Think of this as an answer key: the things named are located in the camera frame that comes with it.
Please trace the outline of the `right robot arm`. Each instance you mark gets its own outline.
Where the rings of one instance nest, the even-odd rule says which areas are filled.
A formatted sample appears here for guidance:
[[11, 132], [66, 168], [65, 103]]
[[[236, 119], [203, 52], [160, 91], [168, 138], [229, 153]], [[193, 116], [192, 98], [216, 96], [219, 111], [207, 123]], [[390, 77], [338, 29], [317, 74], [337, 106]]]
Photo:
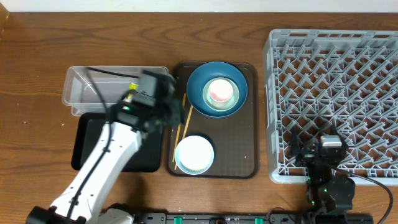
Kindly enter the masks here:
[[353, 207], [356, 185], [349, 177], [334, 176], [332, 172], [345, 158], [347, 143], [335, 128], [333, 134], [321, 136], [308, 148], [300, 145], [295, 128], [291, 133], [288, 155], [295, 159], [296, 166], [307, 168], [307, 200], [312, 204], [295, 223], [348, 223], [346, 212]]

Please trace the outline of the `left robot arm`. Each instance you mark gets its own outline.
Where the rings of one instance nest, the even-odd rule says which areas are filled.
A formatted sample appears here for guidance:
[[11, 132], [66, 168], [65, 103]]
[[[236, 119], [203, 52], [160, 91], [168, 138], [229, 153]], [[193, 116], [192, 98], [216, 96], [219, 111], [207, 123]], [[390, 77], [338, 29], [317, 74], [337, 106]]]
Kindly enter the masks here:
[[134, 215], [103, 204], [116, 179], [139, 151], [145, 138], [184, 122], [184, 110], [176, 97], [176, 81], [170, 74], [143, 70], [138, 87], [126, 90], [119, 101], [104, 108], [106, 122], [100, 137], [77, 176], [48, 209], [35, 206], [27, 224], [133, 223]]

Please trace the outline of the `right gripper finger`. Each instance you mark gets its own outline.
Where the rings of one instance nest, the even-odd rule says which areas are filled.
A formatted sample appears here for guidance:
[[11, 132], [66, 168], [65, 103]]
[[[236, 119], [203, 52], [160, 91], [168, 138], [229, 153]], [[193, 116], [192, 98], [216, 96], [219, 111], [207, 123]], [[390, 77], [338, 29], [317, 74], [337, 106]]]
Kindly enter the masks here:
[[290, 145], [289, 145], [290, 152], [300, 152], [300, 150], [301, 150], [300, 141], [299, 141], [299, 137], [296, 132], [295, 126], [291, 129], [291, 134], [292, 134], [292, 139], [291, 139]]
[[343, 139], [342, 135], [339, 134], [335, 125], [332, 126], [333, 131], [333, 140], [331, 143], [331, 147], [341, 147], [341, 148], [349, 148], [346, 141]]

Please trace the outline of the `light blue small bowl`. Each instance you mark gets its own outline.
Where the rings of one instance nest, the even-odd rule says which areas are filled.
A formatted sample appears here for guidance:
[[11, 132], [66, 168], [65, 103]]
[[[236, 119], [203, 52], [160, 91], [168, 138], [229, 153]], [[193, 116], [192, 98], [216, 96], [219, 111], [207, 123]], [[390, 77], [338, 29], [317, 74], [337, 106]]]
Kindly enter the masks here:
[[212, 166], [214, 158], [215, 150], [203, 136], [188, 136], [182, 139], [175, 149], [176, 165], [188, 175], [203, 174]]

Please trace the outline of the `pink plastic cup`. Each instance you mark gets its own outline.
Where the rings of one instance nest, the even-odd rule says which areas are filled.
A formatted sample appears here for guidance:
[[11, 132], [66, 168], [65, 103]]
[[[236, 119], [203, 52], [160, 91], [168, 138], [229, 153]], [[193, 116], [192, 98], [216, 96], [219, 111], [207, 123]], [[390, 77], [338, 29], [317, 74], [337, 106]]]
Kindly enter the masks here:
[[211, 81], [208, 92], [211, 104], [215, 108], [223, 110], [233, 95], [233, 86], [229, 81], [219, 78]]

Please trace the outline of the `green yellow snack wrapper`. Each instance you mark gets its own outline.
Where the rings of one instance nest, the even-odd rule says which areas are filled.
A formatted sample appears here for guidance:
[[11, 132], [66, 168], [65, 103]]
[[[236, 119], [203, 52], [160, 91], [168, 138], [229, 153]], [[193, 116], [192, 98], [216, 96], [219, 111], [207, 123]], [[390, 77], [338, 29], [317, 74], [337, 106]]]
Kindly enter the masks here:
[[130, 93], [134, 92], [137, 89], [138, 89], [138, 84], [136, 84], [136, 83], [130, 83], [129, 84], [129, 92]]

